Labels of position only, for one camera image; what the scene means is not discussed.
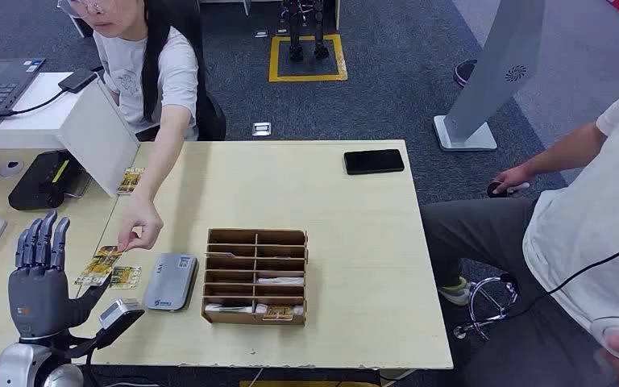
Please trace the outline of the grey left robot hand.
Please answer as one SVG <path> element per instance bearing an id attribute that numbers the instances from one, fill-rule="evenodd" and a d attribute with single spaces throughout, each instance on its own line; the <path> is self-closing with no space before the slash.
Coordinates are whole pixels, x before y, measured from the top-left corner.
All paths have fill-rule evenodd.
<path id="1" fill-rule="evenodd" d="M 78 327 L 90 316 L 110 284 L 106 277 L 78 298 L 69 296 L 64 270 L 67 217 L 51 210 L 20 234 L 15 251 L 15 270 L 9 275 L 10 315 L 21 340 L 58 335 Z"/>

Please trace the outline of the guest person's left hand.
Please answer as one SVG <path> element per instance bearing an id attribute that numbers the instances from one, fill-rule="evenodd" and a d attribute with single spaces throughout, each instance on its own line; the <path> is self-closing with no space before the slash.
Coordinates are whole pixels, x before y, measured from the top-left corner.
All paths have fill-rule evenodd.
<path id="1" fill-rule="evenodd" d="M 118 233 L 117 247 L 121 252 L 154 247 L 164 223 L 149 197 L 131 195 Z"/>

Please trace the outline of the operator person's right hand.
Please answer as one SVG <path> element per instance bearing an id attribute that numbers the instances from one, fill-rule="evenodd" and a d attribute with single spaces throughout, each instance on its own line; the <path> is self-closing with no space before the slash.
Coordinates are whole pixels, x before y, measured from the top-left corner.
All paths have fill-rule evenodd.
<path id="1" fill-rule="evenodd" d="M 524 189 L 530 185 L 534 177 L 535 174 L 525 165 L 507 169 L 495 176 L 492 183 L 494 186 L 494 189 L 491 190 L 492 196 L 504 197 L 517 190 Z"/>

